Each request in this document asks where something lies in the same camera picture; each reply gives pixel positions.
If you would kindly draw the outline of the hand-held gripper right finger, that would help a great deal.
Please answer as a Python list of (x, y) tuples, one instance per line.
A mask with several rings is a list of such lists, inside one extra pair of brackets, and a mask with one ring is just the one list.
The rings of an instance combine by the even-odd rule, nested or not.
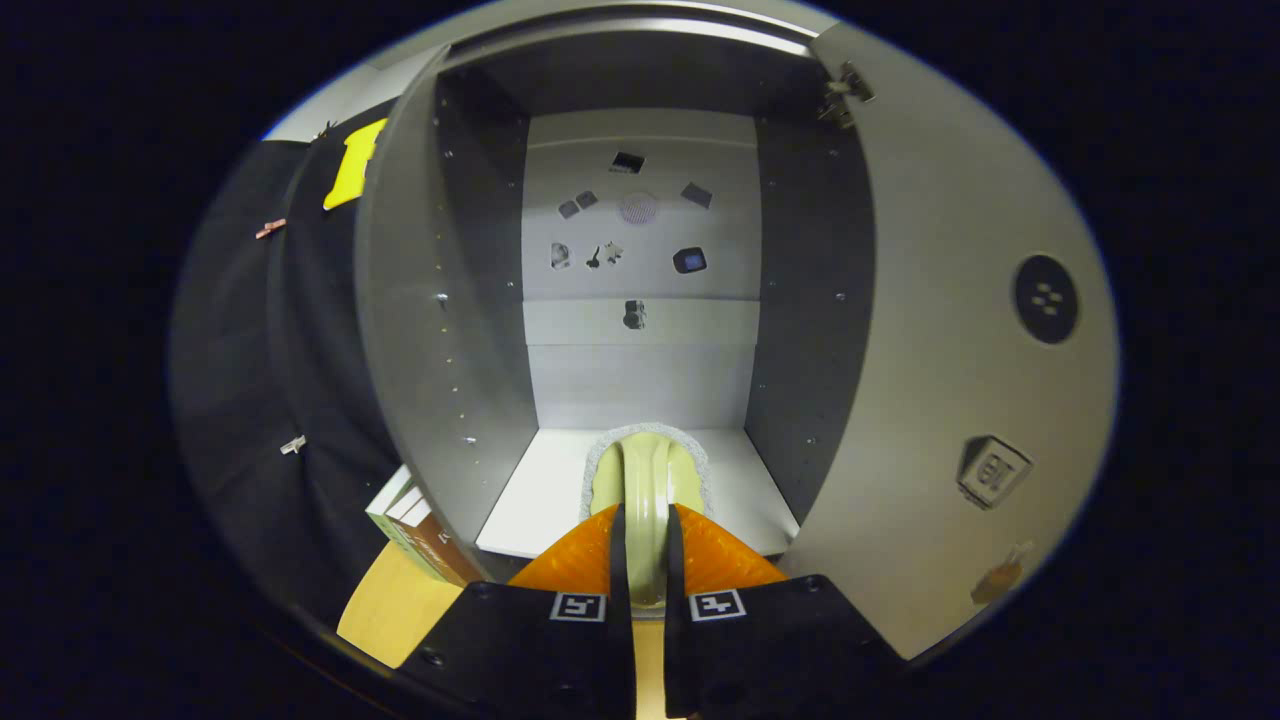
[(906, 664), (823, 575), (787, 578), (700, 512), (669, 509), (666, 712), (870, 719)]

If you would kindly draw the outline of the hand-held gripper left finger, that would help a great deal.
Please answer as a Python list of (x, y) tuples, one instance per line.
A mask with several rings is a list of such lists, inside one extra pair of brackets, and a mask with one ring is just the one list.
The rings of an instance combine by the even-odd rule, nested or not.
[(449, 719), (631, 719), (636, 714), (625, 511), (591, 515), (522, 580), (466, 585), (401, 674)]

